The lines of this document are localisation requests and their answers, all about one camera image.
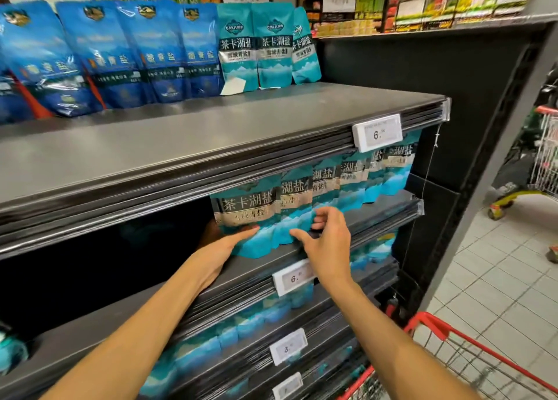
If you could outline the person's left hand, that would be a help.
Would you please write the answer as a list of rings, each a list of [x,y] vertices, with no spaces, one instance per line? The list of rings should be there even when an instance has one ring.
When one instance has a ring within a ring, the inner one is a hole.
[[[233,249],[223,249],[220,246],[220,239],[223,236],[225,234],[221,231],[218,224],[214,220],[209,221],[200,238],[197,250],[186,261],[186,264],[193,266],[197,295],[215,281],[220,275],[225,262],[232,255]]]

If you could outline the person's right hand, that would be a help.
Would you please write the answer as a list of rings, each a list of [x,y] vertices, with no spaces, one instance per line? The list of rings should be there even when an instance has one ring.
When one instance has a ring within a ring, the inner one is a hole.
[[[332,206],[316,210],[311,229],[321,231],[319,250],[308,258],[315,276],[330,294],[352,281],[350,271],[351,234],[344,214]]]

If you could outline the teal salt pouch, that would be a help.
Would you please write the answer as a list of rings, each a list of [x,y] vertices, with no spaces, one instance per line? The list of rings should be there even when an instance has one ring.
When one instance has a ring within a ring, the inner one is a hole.
[[[244,92],[254,92],[259,82],[251,4],[220,3],[217,12],[219,60],[224,82],[239,77],[246,80]]]
[[[257,225],[259,231],[240,241],[237,256],[258,259],[273,249],[273,226],[281,215],[281,175],[276,174],[210,195],[214,218],[224,235]]]
[[[288,2],[252,3],[260,89],[292,84],[295,7]]]
[[[289,170],[281,177],[280,218],[274,225],[272,246],[291,244],[291,229],[309,231],[312,218],[313,168],[311,164]]]
[[[296,85],[317,82],[321,79],[316,46],[312,40],[310,23],[303,7],[294,11],[292,33],[292,78]]]

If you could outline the person's right forearm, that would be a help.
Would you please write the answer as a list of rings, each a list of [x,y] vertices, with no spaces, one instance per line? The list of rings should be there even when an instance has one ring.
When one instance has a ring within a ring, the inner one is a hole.
[[[319,276],[391,400],[481,400],[367,298],[351,277]]]

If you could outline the person's left forearm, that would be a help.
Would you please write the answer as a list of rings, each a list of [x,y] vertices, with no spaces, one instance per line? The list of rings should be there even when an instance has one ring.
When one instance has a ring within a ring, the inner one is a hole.
[[[205,259],[191,256],[40,400],[135,400],[178,322],[214,273]]]

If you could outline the white electronic price tag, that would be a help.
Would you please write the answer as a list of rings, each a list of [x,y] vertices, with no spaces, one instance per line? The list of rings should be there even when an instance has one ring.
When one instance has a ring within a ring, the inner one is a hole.
[[[278,297],[284,297],[315,279],[309,259],[297,261],[272,275]]]
[[[296,372],[273,387],[273,400],[287,400],[301,388],[303,388],[303,377],[300,372]]]
[[[300,354],[308,346],[304,328],[299,328],[269,346],[273,364],[277,367]]]
[[[381,149],[403,140],[399,113],[369,119],[352,125],[356,149],[360,153]]]

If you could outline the row of teal salt packets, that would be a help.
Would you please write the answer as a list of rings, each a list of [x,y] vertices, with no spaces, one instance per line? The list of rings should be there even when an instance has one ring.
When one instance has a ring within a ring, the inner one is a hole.
[[[360,153],[327,158],[313,168],[312,207],[358,209],[381,195],[394,196],[407,183],[422,130],[404,134],[402,141]]]

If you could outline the small white paper tag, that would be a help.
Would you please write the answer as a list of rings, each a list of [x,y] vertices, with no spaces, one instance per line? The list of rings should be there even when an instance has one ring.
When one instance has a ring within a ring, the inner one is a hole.
[[[220,96],[241,94],[244,92],[246,80],[239,77],[231,77],[225,80]]]

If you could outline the dark blue salt bag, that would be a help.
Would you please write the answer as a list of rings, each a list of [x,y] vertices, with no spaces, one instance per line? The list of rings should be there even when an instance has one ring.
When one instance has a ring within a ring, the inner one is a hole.
[[[101,111],[48,2],[0,4],[0,49],[8,69],[49,113],[74,118]]]
[[[154,103],[170,104],[190,96],[182,39],[171,0],[116,1],[118,21]]]
[[[220,95],[223,78],[219,62],[218,13],[214,3],[178,5],[188,79],[193,98]]]
[[[17,79],[0,59],[0,126],[35,120]]]
[[[115,1],[61,1],[55,8],[69,45],[107,109],[130,109],[154,102]]]

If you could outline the black shelf side panel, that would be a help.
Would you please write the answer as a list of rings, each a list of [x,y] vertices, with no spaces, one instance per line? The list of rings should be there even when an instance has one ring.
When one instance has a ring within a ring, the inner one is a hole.
[[[422,132],[407,191],[425,215],[399,231],[400,322],[425,310],[558,57],[558,23],[318,42],[326,82],[445,95]]]

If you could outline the background shelf with goods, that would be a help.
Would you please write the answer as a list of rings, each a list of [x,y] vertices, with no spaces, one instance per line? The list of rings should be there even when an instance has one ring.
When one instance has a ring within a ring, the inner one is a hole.
[[[297,0],[306,11],[312,37],[384,33],[391,0],[357,0],[354,13],[323,13],[323,0]]]

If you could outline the shopping cart with yellow base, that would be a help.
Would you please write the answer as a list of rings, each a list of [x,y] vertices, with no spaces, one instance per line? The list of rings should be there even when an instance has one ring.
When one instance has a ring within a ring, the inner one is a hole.
[[[499,194],[487,211],[494,221],[520,196],[543,195],[558,202],[558,109],[540,105],[532,110],[492,188]]]

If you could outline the teal packet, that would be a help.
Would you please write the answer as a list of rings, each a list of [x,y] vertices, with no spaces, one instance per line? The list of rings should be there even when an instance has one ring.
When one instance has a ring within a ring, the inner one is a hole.
[[[13,334],[10,326],[0,321],[0,376],[8,374],[28,358],[26,343]]]

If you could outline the grey upper shelf board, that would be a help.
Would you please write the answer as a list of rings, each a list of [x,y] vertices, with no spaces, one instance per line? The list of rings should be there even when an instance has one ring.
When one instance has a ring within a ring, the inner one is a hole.
[[[388,32],[388,33],[375,33],[372,35],[338,35],[338,36],[317,36],[314,38],[315,42],[337,41],[337,40],[366,40],[366,39],[379,39],[388,37],[403,37],[403,36],[417,36],[417,35],[430,35],[442,34],[448,35],[450,32],[456,31],[469,31],[469,30],[484,30],[484,29],[508,29],[527,25],[535,24],[551,24],[558,23],[558,13],[523,15],[523,16],[509,16],[500,18],[491,18],[484,21],[458,23],[450,28],[434,29],[434,30],[419,30],[419,31],[403,31],[403,32]]]

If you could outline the row of boxed goods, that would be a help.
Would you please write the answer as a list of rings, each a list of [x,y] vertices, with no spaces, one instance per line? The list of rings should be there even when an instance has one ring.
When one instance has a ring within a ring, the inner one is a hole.
[[[394,0],[393,32],[448,30],[524,13],[530,0]]]

